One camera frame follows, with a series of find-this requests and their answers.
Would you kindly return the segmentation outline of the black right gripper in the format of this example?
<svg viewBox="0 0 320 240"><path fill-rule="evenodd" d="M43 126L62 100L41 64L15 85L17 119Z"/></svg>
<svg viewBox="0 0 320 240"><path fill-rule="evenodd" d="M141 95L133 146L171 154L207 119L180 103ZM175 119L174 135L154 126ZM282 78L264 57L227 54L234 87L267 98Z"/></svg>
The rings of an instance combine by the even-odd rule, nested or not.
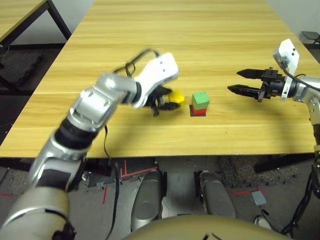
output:
<svg viewBox="0 0 320 240"><path fill-rule="evenodd" d="M285 76L279 74L278 70L268 68L262 71L247 68L238 71L236 74L246 79L261 79L262 85L260 89L242 84L229 85L227 89L232 93L254 98L258 102L261 102L263 99L270 99L271 97L282 95Z"/></svg>

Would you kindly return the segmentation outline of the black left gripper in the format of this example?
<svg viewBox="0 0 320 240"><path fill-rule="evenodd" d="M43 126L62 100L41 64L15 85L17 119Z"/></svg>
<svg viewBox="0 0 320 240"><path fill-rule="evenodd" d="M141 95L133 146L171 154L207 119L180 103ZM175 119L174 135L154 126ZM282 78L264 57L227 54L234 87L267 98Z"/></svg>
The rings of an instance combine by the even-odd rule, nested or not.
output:
<svg viewBox="0 0 320 240"><path fill-rule="evenodd" d="M162 85L157 86L148 96L146 106L150 107L154 117L159 115L159 110L174 111L181 105L176 102L164 102L163 96L169 95L173 90Z"/></svg>

